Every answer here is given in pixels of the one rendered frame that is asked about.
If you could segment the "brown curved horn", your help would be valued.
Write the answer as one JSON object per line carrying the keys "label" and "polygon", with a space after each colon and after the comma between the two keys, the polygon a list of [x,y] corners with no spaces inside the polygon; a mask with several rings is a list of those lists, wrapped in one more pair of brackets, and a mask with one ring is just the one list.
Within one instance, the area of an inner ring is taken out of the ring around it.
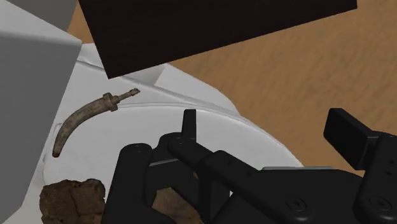
{"label": "brown curved horn", "polygon": [[118,104],[140,92],[138,88],[133,88],[128,92],[121,95],[112,95],[105,93],[101,98],[98,98],[73,112],[69,115],[61,125],[57,136],[55,138],[52,157],[58,158],[63,150],[64,145],[69,139],[70,135],[77,129],[83,122],[105,112],[114,112],[118,110]]}

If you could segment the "white toilet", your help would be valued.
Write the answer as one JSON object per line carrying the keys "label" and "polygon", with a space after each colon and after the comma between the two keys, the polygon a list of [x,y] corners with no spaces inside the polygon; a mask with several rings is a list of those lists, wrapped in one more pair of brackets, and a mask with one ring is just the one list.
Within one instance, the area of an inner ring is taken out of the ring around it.
{"label": "white toilet", "polygon": [[[156,146],[181,130],[183,112],[197,111],[197,137],[261,169],[298,167],[278,140],[241,117],[215,88],[170,65],[162,65],[159,88],[131,76],[110,80],[99,62],[89,64],[92,45],[0,0],[0,224],[43,224],[39,194],[63,179],[95,178],[109,188],[120,150],[132,143]],[[93,117],[51,156],[62,122],[81,106],[110,92],[140,93],[117,111]]]}

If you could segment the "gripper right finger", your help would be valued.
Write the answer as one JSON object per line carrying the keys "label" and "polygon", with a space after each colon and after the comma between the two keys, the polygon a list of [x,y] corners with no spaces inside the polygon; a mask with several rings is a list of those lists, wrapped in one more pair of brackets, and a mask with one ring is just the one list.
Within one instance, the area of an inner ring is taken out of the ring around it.
{"label": "gripper right finger", "polygon": [[352,207],[360,223],[397,224],[397,135],[331,108],[323,136],[354,170],[365,172]]}

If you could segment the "brown lumpy chunk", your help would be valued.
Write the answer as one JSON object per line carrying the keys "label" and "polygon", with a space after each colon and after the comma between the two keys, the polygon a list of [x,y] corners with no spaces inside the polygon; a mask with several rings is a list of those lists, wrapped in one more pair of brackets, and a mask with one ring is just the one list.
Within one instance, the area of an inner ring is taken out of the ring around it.
{"label": "brown lumpy chunk", "polygon": [[[106,189],[98,179],[63,180],[45,185],[39,195],[44,224],[101,224]],[[153,209],[177,224],[204,224],[198,212],[171,188],[157,191]]]}

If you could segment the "dark robot stand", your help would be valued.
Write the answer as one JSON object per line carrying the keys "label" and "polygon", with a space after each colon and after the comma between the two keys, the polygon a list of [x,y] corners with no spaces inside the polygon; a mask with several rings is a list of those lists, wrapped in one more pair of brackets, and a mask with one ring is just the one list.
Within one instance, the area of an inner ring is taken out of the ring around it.
{"label": "dark robot stand", "polygon": [[357,0],[78,0],[108,78],[355,10]]}

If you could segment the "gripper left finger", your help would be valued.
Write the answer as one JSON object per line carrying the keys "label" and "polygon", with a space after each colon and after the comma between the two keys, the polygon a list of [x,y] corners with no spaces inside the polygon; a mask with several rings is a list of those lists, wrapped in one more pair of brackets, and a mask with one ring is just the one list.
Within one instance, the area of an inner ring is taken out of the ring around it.
{"label": "gripper left finger", "polygon": [[309,208],[299,197],[287,197],[280,187],[266,192],[261,171],[225,151],[211,152],[195,141],[196,111],[187,109],[180,133],[163,149],[173,161],[164,183],[148,184],[153,154],[147,144],[129,144],[120,151],[101,224],[177,224],[152,208],[160,187],[191,185],[182,198],[204,224],[239,224],[238,214],[258,214],[260,223],[302,224]]}

